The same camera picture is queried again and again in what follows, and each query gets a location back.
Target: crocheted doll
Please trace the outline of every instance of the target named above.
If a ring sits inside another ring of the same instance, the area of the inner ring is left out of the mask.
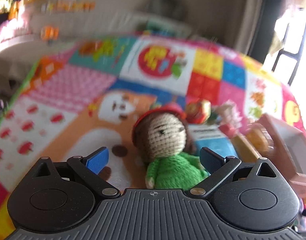
[[[147,188],[188,190],[207,177],[199,157],[187,153],[193,143],[184,115],[177,105],[166,105],[148,111],[134,125],[133,144],[149,162]]]

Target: blue gripper pad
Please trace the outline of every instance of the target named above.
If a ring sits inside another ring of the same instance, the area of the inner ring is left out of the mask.
[[[88,157],[83,158],[83,164],[95,174],[99,174],[108,162],[109,150],[106,147],[101,147]]]

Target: colorful play mat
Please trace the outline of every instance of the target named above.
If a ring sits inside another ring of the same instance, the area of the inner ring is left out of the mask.
[[[260,63],[220,45],[105,36],[43,57],[0,120],[0,240],[14,229],[8,196],[38,158],[60,162],[105,146],[109,163],[99,176],[121,191],[144,188],[133,124],[153,104],[185,107],[197,98],[213,106],[235,102],[242,132],[249,118],[263,113],[305,132],[289,87]]]

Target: ribbed black surface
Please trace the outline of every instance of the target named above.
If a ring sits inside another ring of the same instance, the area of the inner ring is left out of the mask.
[[[204,200],[181,190],[128,189],[115,200],[103,201],[84,224],[56,234],[18,229],[8,240],[295,240],[289,228],[269,234],[237,230],[225,224]]]

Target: wrapped candy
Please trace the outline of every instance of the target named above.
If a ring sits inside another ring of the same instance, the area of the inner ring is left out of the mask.
[[[185,113],[189,123],[204,123],[211,115],[211,103],[207,100],[189,103],[185,107]]]

